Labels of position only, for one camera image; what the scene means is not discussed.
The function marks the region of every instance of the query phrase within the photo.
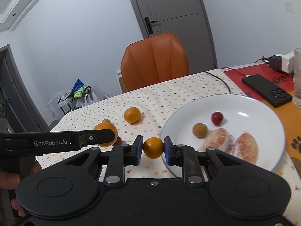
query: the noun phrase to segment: red fruit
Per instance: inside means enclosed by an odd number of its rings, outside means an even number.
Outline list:
[[[114,146],[121,145],[121,144],[122,144],[122,139],[118,136],[116,139],[116,142],[112,146],[114,147]]]
[[[211,115],[211,121],[216,126],[218,126],[222,122],[223,119],[224,119],[224,116],[221,112],[214,112]]]

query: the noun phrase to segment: glass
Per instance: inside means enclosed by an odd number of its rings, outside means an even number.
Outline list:
[[[295,65],[294,65],[294,96],[293,102],[298,107],[301,108],[301,49],[295,49]]]

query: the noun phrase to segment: paw print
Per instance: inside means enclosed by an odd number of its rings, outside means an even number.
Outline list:
[[[291,146],[294,149],[298,149],[301,153],[301,137],[297,137],[296,139],[293,139],[293,142],[291,143]]]

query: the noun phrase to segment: black cable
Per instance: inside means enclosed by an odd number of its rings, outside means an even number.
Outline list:
[[[203,71],[203,72],[205,72],[205,73],[207,73],[207,74],[209,74],[209,75],[211,75],[211,76],[213,76],[213,77],[215,77],[215,78],[221,80],[221,81],[226,85],[226,87],[228,88],[229,94],[231,94],[231,90],[230,90],[229,86],[227,85],[227,83],[224,82],[224,80],[220,79],[218,76],[215,76],[215,75],[213,75],[213,74],[211,74],[211,73],[209,73],[209,72],[207,72],[207,71]]]

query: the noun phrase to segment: orange tablecloth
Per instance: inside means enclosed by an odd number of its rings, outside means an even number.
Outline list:
[[[289,94],[293,94],[293,79],[289,75],[285,75],[270,69],[268,64],[259,64],[239,68],[237,71],[245,75],[260,74],[279,87],[285,89]],[[246,95],[258,99],[267,104],[281,119],[286,135],[286,151],[291,157],[294,165],[301,175],[301,109],[297,108],[293,102],[285,104],[279,108],[272,107],[258,93],[242,82],[243,75],[233,71],[224,72],[232,81],[234,81]]]

